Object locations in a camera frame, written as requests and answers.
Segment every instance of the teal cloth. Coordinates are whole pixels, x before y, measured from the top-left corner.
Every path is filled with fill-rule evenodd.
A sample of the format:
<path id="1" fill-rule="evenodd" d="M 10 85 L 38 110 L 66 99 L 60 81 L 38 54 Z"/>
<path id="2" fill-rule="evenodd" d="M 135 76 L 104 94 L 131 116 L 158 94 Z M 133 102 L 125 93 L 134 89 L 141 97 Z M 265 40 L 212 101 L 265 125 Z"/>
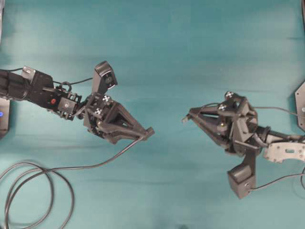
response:
<path id="1" fill-rule="evenodd" d="M 8 0 L 0 68 L 24 65 L 56 81 L 79 81 L 107 60 L 119 85 L 108 92 L 156 134 L 114 162 L 62 171 L 76 193 L 68 229 L 256 229 L 304 226 L 305 191 L 298 178 L 239 200 L 226 171 L 242 159 L 226 155 L 194 123 L 189 108 L 221 102 L 228 90 L 255 106 L 295 110 L 305 79 L 300 0 Z M 87 96 L 91 83 L 73 86 Z M 296 119 L 259 110 L 259 124 L 303 134 Z M 122 149 L 29 103 L 11 103 L 11 129 L 0 141 L 0 168 L 22 160 L 46 167 L 91 165 Z M 301 172 L 304 163 L 257 159 L 257 184 Z M 9 184 L 0 182 L 0 206 Z M 54 210 L 39 228 L 65 219 L 70 197 L 55 178 Z M 31 222 L 49 201 L 44 177 L 27 184 L 11 208 L 13 222 Z"/>

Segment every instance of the robotic arm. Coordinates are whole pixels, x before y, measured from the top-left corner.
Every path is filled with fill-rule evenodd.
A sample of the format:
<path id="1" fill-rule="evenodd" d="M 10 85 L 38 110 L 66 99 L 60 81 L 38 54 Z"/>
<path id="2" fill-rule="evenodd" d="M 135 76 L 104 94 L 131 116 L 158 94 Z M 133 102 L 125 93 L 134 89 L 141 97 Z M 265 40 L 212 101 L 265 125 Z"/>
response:
<path id="1" fill-rule="evenodd" d="M 154 130 L 145 130 L 120 103 L 105 94 L 117 84 L 112 67 L 102 62 L 94 69 L 91 94 L 81 101 L 69 82 L 54 87 L 51 76 L 32 68 L 24 67 L 22 75 L 0 71 L 2 98 L 27 100 L 66 120 L 83 119 L 90 133 L 113 144 L 120 139 L 148 139 Z"/>
<path id="2" fill-rule="evenodd" d="M 183 122 L 193 120 L 217 145 L 243 162 L 227 172 L 232 190 L 239 198 L 255 189 L 255 159 L 263 148 L 264 158 L 277 163 L 285 159 L 305 160 L 305 138 L 285 135 L 258 125 L 257 112 L 247 98 L 233 92 L 213 106 L 191 108 Z"/>

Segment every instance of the black plastic part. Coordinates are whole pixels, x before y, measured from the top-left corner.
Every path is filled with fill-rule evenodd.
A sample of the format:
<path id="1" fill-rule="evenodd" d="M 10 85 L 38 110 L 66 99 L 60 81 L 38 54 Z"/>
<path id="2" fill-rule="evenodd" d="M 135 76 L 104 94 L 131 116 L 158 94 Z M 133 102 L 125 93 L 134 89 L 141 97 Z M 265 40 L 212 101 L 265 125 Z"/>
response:
<path id="1" fill-rule="evenodd" d="M 21 75 L 0 71 L 0 96 L 23 100 L 28 92 L 29 81 Z"/>
<path id="2" fill-rule="evenodd" d="M 50 103 L 50 100 L 55 98 L 58 101 L 60 97 L 55 92 L 45 91 L 44 88 L 54 88 L 53 79 L 45 73 L 36 71 L 26 99 L 43 108 L 54 110 L 54 105 Z"/>
<path id="3" fill-rule="evenodd" d="M 94 69 L 92 93 L 105 94 L 108 89 L 118 85 L 114 71 L 107 61 L 99 63 Z"/>

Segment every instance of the screw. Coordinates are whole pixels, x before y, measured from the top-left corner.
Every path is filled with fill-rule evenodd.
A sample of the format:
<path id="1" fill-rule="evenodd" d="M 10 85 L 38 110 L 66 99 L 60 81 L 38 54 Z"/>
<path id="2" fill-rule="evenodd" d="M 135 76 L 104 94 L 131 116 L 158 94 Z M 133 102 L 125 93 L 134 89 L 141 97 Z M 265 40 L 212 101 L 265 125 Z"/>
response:
<path id="1" fill-rule="evenodd" d="M 225 94 L 225 97 L 226 97 L 226 98 L 232 98 L 233 95 L 234 95 L 233 92 L 227 92 L 227 93 Z"/>
<path id="2" fill-rule="evenodd" d="M 218 110 L 224 111 L 227 106 L 224 104 L 220 104 Z"/>

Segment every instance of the gripper camera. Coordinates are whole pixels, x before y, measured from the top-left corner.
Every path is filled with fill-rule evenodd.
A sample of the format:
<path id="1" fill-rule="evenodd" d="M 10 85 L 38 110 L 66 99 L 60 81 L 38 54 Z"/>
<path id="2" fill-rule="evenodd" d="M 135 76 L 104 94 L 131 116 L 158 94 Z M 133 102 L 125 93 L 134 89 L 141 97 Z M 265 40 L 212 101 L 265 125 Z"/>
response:
<path id="1" fill-rule="evenodd" d="M 225 152 L 244 157 L 240 165 L 227 172 L 229 184 L 239 198 L 255 189 L 255 159 L 263 148 L 263 157 L 271 162 L 305 161 L 304 136 L 285 135 L 259 126 L 255 109 L 246 97 L 236 93 L 227 92 L 220 104 L 191 108 L 183 122 L 190 119 Z"/>
<path id="2" fill-rule="evenodd" d="M 145 130 L 120 103 L 105 94 L 117 84 L 112 67 L 102 62 L 95 67 L 91 94 L 81 101 L 69 82 L 54 87 L 51 76 L 32 68 L 23 67 L 21 75 L 0 71 L 2 98 L 32 102 L 66 120 L 83 119 L 90 133 L 112 144 L 120 139 L 147 140 L 154 130 Z"/>

